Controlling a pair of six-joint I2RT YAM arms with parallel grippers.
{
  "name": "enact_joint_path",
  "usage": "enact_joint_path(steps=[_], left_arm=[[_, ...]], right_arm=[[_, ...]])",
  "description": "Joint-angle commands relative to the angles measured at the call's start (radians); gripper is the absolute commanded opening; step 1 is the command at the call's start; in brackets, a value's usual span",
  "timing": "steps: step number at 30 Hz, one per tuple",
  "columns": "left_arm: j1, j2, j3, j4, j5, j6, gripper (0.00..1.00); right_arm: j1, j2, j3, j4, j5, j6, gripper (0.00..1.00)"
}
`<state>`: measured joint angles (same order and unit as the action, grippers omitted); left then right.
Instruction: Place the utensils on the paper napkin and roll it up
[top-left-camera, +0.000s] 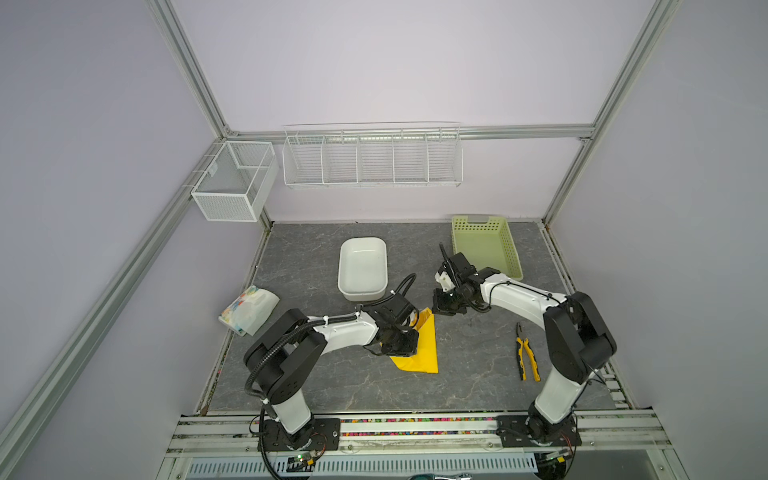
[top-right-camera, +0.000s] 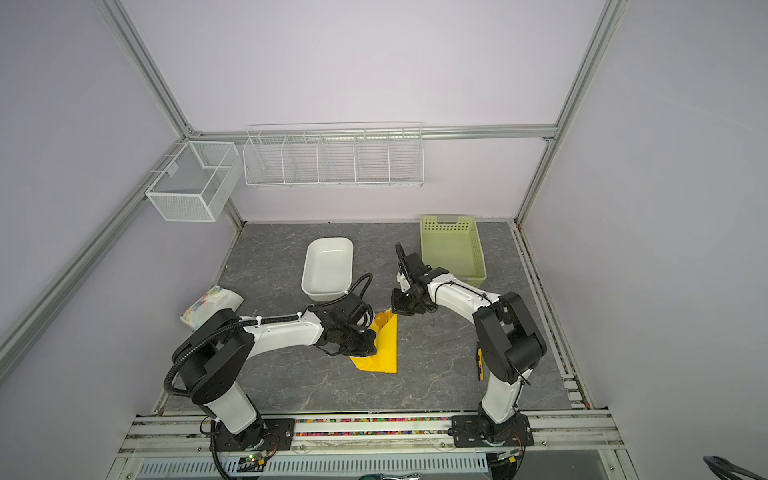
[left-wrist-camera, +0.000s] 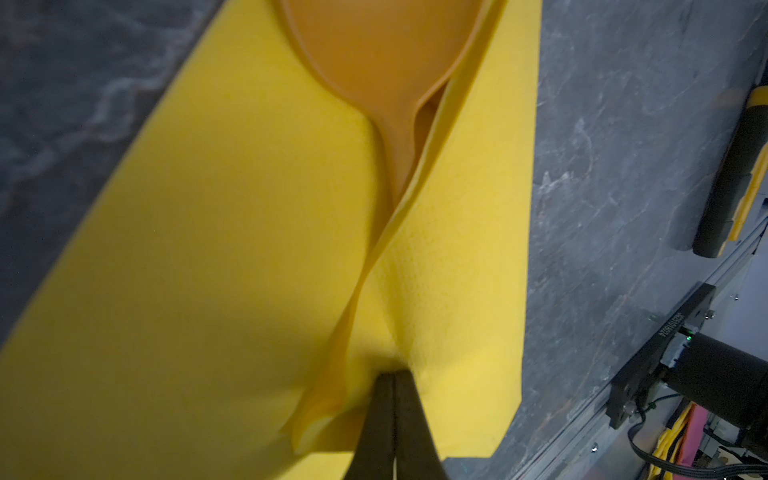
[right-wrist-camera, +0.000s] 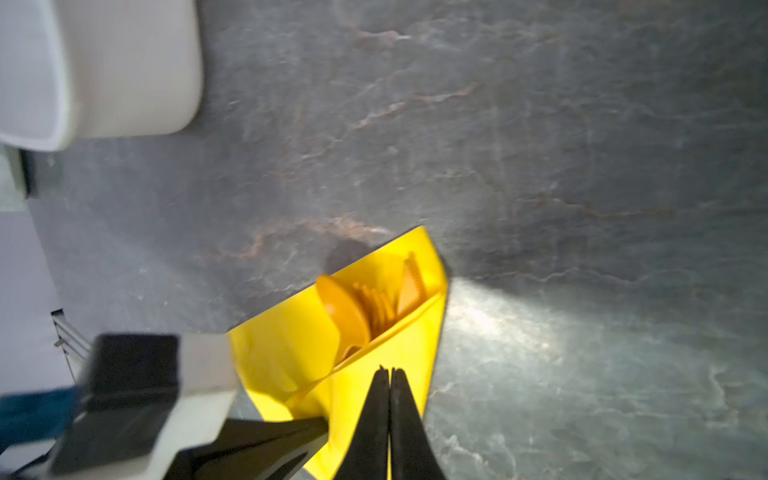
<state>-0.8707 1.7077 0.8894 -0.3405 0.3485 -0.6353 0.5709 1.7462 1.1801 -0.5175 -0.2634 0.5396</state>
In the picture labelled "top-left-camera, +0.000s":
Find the white oval plastic tub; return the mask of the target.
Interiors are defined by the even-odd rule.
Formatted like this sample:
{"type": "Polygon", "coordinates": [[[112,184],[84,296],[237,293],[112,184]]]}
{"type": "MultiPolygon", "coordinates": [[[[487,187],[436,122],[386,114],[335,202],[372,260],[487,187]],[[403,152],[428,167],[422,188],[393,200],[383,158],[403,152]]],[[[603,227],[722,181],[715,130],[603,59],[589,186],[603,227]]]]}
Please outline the white oval plastic tub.
{"type": "Polygon", "coordinates": [[[346,240],[340,248],[337,286],[350,302],[380,299],[388,286],[385,241],[377,237],[346,240]]]}

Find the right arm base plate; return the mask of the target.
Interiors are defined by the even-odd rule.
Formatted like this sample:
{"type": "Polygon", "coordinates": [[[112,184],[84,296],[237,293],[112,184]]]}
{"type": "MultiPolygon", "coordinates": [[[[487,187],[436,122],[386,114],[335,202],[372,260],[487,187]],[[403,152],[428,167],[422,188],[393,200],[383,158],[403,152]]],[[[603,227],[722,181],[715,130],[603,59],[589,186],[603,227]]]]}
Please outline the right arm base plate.
{"type": "Polygon", "coordinates": [[[582,445],[574,415],[556,424],[551,424],[538,415],[524,414],[500,415],[496,421],[495,433],[505,448],[582,445]]]}

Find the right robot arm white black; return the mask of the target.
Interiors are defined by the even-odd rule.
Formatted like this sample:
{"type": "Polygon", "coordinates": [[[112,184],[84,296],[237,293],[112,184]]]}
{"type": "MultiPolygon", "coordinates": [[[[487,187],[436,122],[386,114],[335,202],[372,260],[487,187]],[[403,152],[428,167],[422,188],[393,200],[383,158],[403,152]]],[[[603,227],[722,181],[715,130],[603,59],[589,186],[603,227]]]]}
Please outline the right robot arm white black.
{"type": "Polygon", "coordinates": [[[506,430],[535,445],[578,443],[575,405],[588,382],[617,352],[617,343],[592,298],[580,291],[553,293],[518,282],[492,267],[470,264],[462,253],[440,249],[433,310],[440,315],[507,310],[540,327],[551,371],[527,418],[506,430]]]}

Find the yellow paper napkin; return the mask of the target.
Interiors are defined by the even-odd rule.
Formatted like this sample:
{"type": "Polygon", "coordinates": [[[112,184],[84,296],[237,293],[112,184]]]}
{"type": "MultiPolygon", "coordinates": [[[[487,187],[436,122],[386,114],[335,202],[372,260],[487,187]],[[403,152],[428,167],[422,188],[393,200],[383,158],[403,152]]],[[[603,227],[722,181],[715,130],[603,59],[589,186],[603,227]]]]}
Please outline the yellow paper napkin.
{"type": "Polygon", "coordinates": [[[429,308],[422,310],[419,313],[415,326],[419,334],[416,353],[407,357],[393,356],[391,360],[401,371],[438,374],[439,366],[434,313],[429,308]]]}

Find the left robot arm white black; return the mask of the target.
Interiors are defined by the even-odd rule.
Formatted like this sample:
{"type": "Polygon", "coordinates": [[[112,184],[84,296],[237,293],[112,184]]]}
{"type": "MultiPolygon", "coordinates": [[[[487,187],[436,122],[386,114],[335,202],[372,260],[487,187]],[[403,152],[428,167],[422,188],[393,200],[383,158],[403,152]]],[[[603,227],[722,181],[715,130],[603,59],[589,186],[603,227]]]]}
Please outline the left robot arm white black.
{"type": "Polygon", "coordinates": [[[418,352],[419,311],[406,298],[417,275],[407,275],[388,295],[342,315],[308,316],[286,311],[246,351],[244,392],[290,437],[312,428],[314,416],[302,388],[320,358],[362,347],[375,356],[409,358],[418,352]]]}

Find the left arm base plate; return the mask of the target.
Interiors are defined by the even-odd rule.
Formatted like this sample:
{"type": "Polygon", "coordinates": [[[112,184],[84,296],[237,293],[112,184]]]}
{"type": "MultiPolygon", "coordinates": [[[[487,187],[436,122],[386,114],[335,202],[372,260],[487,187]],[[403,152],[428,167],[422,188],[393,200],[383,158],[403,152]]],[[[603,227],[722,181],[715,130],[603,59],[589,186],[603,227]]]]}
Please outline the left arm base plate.
{"type": "Polygon", "coordinates": [[[267,419],[259,427],[267,452],[336,451],[341,439],[341,420],[334,417],[313,418],[295,434],[288,434],[283,426],[267,419]]]}

